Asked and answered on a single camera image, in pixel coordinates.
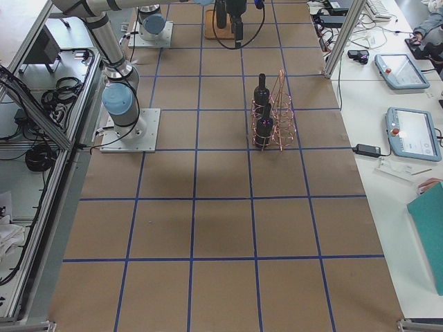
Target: metal plate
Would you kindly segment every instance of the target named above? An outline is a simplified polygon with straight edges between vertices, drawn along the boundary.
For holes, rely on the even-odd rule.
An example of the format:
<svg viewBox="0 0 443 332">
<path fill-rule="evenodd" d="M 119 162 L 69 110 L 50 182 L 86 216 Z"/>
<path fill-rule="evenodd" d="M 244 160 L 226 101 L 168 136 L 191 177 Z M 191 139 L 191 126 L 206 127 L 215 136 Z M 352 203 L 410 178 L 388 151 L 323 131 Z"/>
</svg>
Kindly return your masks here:
<svg viewBox="0 0 443 332">
<path fill-rule="evenodd" d="M 102 144 L 108 144 L 115 140 L 116 142 L 101 147 L 101 152 L 155 152 L 157 144 L 157 134 L 159 132 L 160 109 L 141 109 L 140 117 L 146 123 L 146 130 L 136 138 L 117 140 L 115 131 L 105 132 Z M 114 122 L 109 117 L 107 126 L 113 126 Z"/>
<path fill-rule="evenodd" d="M 129 40 L 129 47 L 134 47 L 134 38 L 136 41 L 135 48 L 169 48 L 171 47 L 171 38 L 172 38 L 172 27 L 173 23 L 171 21 L 167 21 L 165 28 L 163 29 L 163 33 L 159 36 L 158 39 L 154 40 L 144 40 L 141 39 L 140 35 L 131 35 L 131 39 Z"/>
</svg>

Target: person's arm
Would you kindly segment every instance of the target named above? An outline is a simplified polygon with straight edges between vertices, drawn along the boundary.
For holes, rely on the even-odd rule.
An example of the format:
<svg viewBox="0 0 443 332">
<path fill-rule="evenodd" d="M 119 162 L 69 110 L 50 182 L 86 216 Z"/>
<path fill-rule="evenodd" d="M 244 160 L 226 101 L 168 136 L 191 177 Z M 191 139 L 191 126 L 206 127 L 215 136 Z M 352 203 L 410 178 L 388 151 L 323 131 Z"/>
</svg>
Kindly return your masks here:
<svg viewBox="0 0 443 332">
<path fill-rule="evenodd" d="M 424 181 L 421 185 L 418 186 L 418 190 L 421 193 L 425 192 L 429 188 L 433 187 L 439 182 L 442 182 L 443 180 L 441 178 L 429 178 L 428 180 Z"/>
<path fill-rule="evenodd" d="M 414 29 L 414 35 L 418 40 L 423 39 L 429 31 L 443 24 L 443 7 L 438 8 L 437 12 L 431 13 L 418 27 Z"/>
</svg>

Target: blue joint cap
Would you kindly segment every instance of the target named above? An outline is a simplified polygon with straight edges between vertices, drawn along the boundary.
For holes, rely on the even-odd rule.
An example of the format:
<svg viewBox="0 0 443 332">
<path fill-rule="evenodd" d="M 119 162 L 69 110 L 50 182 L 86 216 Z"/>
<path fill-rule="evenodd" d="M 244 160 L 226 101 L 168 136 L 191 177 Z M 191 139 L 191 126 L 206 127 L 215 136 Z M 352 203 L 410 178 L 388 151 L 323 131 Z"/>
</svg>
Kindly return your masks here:
<svg viewBox="0 0 443 332">
<path fill-rule="evenodd" d="M 121 116 L 128 112 L 133 101 L 131 89 L 121 83 L 109 85 L 102 93 L 102 102 L 113 116 Z"/>
<path fill-rule="evenodd" d="M 214 2 L 214 0 L 194 0 L 195 3 L 198 3 L 199 5 L 202 6 L 207 6 L 209 4 L 211 4 L 212 2 Z"/>
<path fill-rule="evenodd" d="M 165 28 L 165 25 L 166 21 L 159 13 L 152 14 L 146 17 L 143 21 L 143 27 L 147 32 L 152 33 L 153 35 L 158 35 L 161 33 Z"/>
</svg>

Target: keyboard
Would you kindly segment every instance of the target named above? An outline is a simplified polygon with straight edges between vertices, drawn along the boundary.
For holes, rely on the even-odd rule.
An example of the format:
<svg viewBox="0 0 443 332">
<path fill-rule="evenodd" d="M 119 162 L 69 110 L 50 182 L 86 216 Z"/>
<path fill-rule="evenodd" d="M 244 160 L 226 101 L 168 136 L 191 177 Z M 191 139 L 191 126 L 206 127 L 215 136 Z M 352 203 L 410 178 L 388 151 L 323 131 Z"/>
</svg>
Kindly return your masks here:
<svg viewBox="0 0 443 332">
<path fill-rule="evenodd" d="M 393 16 L 388 12 L 381 0 L 366 0 L 365 7 L 374 21 L 389 21 Z"/>
</svg>

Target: tablet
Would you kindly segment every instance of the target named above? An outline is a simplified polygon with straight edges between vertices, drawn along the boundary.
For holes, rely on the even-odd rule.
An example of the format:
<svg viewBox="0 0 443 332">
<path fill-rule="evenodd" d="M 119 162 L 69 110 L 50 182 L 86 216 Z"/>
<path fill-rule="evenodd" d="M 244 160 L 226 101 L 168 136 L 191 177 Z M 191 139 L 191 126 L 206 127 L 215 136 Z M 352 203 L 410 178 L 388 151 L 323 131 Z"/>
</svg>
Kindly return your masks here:
<svg viewBox="0 0 443 332">
<path fill-rule="evenodd" d="M 392 89 L 426 89 L 430 86 L 409 54 L 377 54 L 374 62 Z"/>
<path fill-rule="evenodd" d="M 441 161 L 442 155 L 429 112 L 390 107 L 386 113 L 386 126 L 394 154 L 401 157 Z"/>
</svg>

